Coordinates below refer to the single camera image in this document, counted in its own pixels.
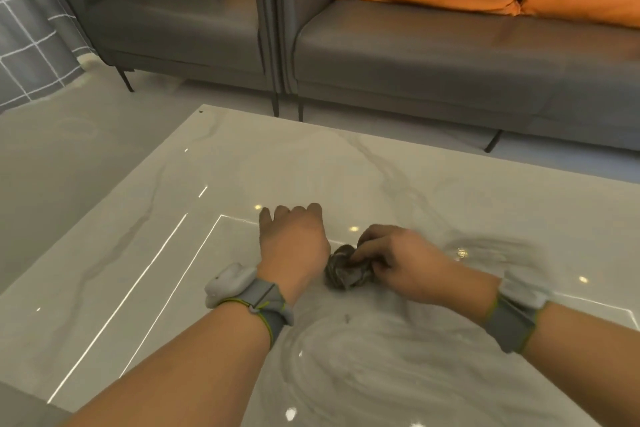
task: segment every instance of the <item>reflected light spot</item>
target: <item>reflected light spot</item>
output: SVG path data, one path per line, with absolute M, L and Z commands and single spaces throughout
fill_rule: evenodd
M 296 409 L 296 407 L 290 407 L 287 409 L 287 413 L 284 415 L 286 416 L 287 420 L 291 422 L 293 420 L 293 417 L 295 417 L 297 413 L 298 410 Z

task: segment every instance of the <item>forearm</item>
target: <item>forearm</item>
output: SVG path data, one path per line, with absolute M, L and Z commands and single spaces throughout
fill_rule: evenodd
M 67 427 L 238 426 L 269 352 L 269 333 L 225 303 L 96 396 Z
M 482 325 L 500 280 L 452 265 L 446 307 Z M 640 333 L 548 303 L 523 357 L 606 427 L 640 425 Z

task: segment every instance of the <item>left hand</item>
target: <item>left hand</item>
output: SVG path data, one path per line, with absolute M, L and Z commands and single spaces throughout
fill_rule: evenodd
M 309 282 L 324 270 L 331 247 L 324 233 L 322 208 L 278 206 L 273 213 L 260 211 L 258 277 L 275 282 L 285 300 L 293 305 Z

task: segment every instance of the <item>crumpled cloth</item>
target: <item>crumpled cloth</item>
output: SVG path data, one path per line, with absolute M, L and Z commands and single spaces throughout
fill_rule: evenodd
M 371 260 L 357 263 L 349 261 L 355 251 L 352 245 L 341 245 L 329 256 L 324 268 L 324 282 L 329 288 L 348 291 L 374 281 L 376 276 Z

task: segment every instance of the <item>right arm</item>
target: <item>right arm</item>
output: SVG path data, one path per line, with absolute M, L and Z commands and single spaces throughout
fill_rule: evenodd
M 482 326 L 500 279 L 444 255 L 418 233 L 372 225 L 353 261 L 415 302 L 447 307 Z M 640 332 L 549 302 L 522 356 L 604 427 L 640 425 Z

